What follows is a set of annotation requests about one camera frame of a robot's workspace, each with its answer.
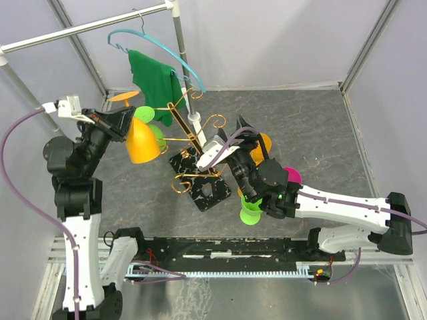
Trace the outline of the lime green wine glass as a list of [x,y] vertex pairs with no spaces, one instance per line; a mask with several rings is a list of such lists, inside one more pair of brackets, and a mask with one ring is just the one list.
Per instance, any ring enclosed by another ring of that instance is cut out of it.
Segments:
[[145,123],[151,129],[157,139],[161,154],[164,154],[167,151],[167,143],[163,140],[165,137],[163,131],[157,125],[151,124],[151,121],[154,120],[155,117],[155,110],[149,106],[141,106],[135,110],[134,117]]

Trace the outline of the gold wine glass rack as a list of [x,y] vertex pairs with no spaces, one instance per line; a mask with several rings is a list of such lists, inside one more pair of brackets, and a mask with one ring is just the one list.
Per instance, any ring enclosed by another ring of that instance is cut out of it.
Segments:
[[175,177],[172,179],[171,187],[179,194],[187,193],[196,207],[205,212],[231,195],[231,189],[228,187],[222,171],[213,169],[201,170],[196,165],[197,161],[204,155],[202,151],[203,145],[199,138],[205,125],[201,125],[198,129],[191,129],[184,118],[179,113],[177,106],[184,100],[184,97],[189,95],[191,99],[199,99],[202,94],[196,94],[195,89],[190,87],[182,94],[176,103],[169,102],[162,111],[167,111],[171,114],[183,131],[183,138],[167,138],[166,142],[179,141],[186,142],[187,145],[180,149],[180,152],[169,159],[169,164],[175,171]]

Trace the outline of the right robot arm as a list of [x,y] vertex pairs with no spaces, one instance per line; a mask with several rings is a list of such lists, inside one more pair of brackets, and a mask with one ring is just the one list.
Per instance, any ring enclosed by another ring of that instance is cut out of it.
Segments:
[[310,230],[306,255],[315,261],[352,247],[375,245],[394,255],[413,253],[410,207],[402,193],[387,197],[365,198],[328,193],[290,181],[289,173],[275,159],[265,157],[256,163],[251,151],[261,135],[238,117],[232,135],[239,140],[237,149],[226,158],[242,198],[275,219],[314,218],[339,222],[335,228]]

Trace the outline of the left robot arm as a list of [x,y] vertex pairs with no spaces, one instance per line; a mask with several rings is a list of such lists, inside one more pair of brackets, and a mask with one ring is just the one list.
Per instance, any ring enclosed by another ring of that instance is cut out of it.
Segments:
[[105,266],[99,266],[98,235],[103,183],[93,174],[111,142],[124,142],[135,107],[101,113],[83,109],[85,121],[76,141],[58,136],[47,142],[43,156],[52,175],[57,216],[67,240],[66,292],[53,319],[119,319],[123,311],[121,287],[133,260],[147,253],[139,227],[113,234]]

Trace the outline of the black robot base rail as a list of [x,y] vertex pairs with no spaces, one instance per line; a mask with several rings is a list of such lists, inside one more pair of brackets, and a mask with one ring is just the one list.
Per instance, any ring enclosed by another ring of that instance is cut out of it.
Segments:
[[304,240],[290,238],[183,238],[146,239],[136,259],[183,272],[295,271],[299,262],[341,262],[343,251],[325,253]]

